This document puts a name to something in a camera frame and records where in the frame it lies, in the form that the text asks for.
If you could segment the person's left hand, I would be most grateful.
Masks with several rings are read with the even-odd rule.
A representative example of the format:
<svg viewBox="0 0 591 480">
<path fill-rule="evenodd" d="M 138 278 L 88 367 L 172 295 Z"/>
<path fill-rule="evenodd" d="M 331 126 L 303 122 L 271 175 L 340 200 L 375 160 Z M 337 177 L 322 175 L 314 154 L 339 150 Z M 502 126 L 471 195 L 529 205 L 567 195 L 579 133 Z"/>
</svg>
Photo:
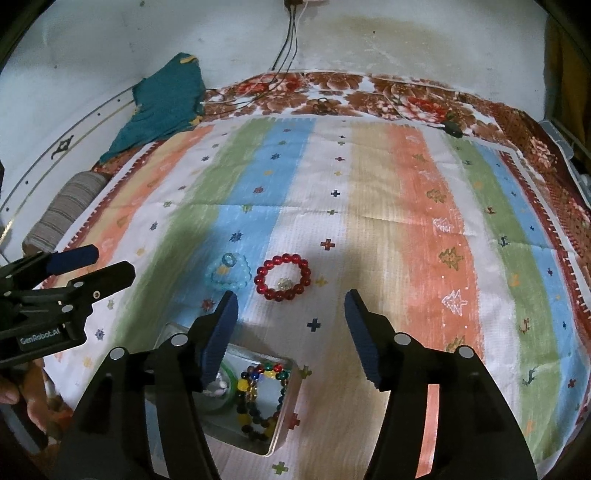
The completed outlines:
<svg viewBox="0 0 591 480">
<path fill-rule="evenodd" d="M 27 417 L 50 438 L 61 440 L 72 417 L 72 409 L 55 391 L 44 369 L 44 360 L 37 359 L 1 375 L 1 403 L 16 405 L 25 402 Z"/>
</svg>

